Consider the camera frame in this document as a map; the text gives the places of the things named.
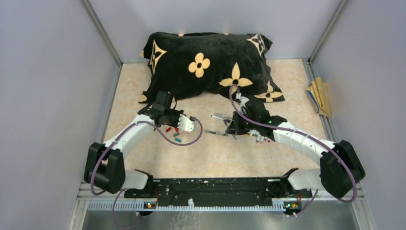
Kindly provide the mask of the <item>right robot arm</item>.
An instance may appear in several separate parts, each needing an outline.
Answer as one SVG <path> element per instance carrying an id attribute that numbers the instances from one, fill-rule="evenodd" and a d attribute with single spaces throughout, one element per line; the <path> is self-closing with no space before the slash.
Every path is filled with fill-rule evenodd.
<path id="1" fill-rule="evenodd" d="M 296 169 L 289 173 L 281 184 L 286 197 L 294 197 L 300 190 L 325 190 L 337 199 L 342 199 L 365 177 L 365 170 L 351 143 L 334 142 L 318 138 L 305 132 L 287 119 L 270 115 L 259 100 L 247 97 L 232 101 L 235 109 L 227 133 L 233 135 L 255 135 L 257 141 L 277 142 L 305 155 L 318 167 Z"/>

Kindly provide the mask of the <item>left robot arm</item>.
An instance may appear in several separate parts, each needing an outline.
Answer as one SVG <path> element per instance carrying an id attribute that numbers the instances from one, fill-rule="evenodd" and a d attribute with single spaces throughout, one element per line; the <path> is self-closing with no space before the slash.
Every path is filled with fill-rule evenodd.
<path id="1" fill-rule="evenodd" d="M 145 172 L 135 171 L 126 176 L 124 160 L 130 151 L 147 135 L 161 126 L 179 128 L 186 121 L 182 110 L 171 107 L 176 102 L 170 92 L 159 91 L 154 101 L 139 110 L 135 118 L 117 135 L 104 143 L 90 145 L 84 172 L 84 181 L 94 196 L 105 192 L 115 194 L 126 181 L 142 198 L 153 194 L 154 186 Z"/>

